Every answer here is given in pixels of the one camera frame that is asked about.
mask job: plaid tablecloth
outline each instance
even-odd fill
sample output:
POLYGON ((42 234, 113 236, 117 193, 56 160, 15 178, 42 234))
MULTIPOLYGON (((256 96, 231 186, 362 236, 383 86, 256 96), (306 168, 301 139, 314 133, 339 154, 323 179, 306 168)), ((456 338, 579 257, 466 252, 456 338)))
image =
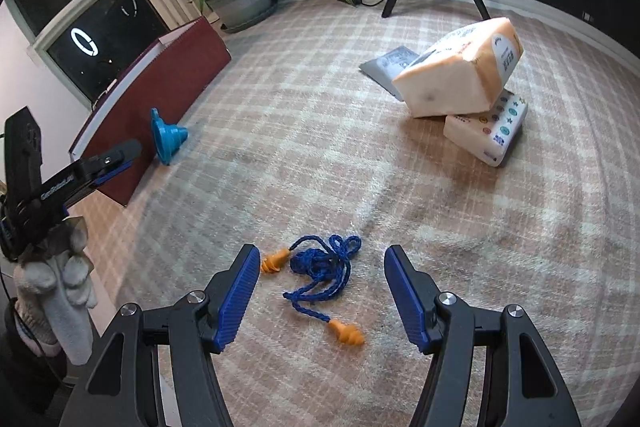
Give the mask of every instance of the plaid tablecloth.
MULTIPOLYGON (((605 425, 625 399, 640 375, 640 79, 504 15, 525 48, 507 87, 530 110, 502 168, 358 72, 478 20, 473 6, 401 0, 383 20, 305 0, 225 38, 233 61, 183 119, 188 141, 171 166, 149 169, 128 208, 100 194, 76 208, 113 301, 143 308, 202 288, 243 243, 268 252, 307 233, 362 238, 345 292, 319 306, 357 323, 362 349, 291 308, 282 292, 306 280, 288 267, 258 280, 236 342, 214 357, 237 427, 409 423, 429 359, 407 341, 385 282, 393 243, 471 305, 522 304, 584 425, 605 425)), ((465 425, 483 368, 480 352, 465 425)))

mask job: earplug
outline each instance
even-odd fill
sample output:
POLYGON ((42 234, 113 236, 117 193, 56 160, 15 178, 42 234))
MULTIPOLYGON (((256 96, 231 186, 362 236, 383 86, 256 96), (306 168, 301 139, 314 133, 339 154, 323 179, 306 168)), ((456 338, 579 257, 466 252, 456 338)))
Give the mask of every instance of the earplug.
POLYGON ((276 273, 280 271, 285 263, 289 260, 291 251, 289 248, 280 248, 276 253, 268 255, 260 263, 260 271, 262 273, 276 273))
POLYGON ((361 346, 364 344, 364 335, 354 324, 342 324, 336 319, 329 321, 329 327, 335 331, 338 340, 343 344, 349 344, 350 346, 361 346))

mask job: metal screw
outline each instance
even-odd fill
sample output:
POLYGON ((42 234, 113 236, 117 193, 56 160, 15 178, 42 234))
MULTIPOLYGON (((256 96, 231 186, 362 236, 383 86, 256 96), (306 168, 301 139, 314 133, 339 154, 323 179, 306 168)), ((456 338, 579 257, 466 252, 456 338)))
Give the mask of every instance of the metal screw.
POLYGON ((193 292, 190 292, 187 295, 187 301, 189 301, 191 304, 200 304, 200 302, 204 301, 205 295, 204 295, 204 291, 202 290, 196 290, 193 292))
POLYGON ((438 295, 438 300, 445 306, 451 306, 452 304, 456 303, 458 298, 451 292, 442 292, 440 295, 438 295))
POLYGON ((507 306, 507 311, 511 315, 511 317, 522 317, 524 315, 524 308, 519 304, 509 304, 507 306))
POLYGON ((123 317, 129 317, 129 315, 133 315, 137 311, 138 307, 133 304, 133 302, 126 303, 122 308, 120 308, 120 315, 123 317))

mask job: red book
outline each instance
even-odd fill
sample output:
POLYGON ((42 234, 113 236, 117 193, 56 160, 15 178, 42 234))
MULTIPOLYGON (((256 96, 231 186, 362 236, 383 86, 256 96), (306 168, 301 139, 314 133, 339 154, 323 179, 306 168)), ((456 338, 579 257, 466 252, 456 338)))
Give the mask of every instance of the red book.
POLYGON ((126 206, 156 156, 151 108, 157 107, 166 123, 178 123, 230 61, 225 43, 204 17, 155 40, 98 101, 71 146, 71 160, 137 139, 140 157, 98 189, 126 206))

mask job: plant pot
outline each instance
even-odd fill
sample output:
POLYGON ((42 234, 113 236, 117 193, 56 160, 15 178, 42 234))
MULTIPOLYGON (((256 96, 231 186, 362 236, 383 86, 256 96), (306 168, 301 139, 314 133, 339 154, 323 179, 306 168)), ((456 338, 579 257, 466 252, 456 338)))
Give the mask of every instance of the plant pot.
POLYGON ((248 28, 273 11, 271 0, 206 0, 226 28, 248 28))

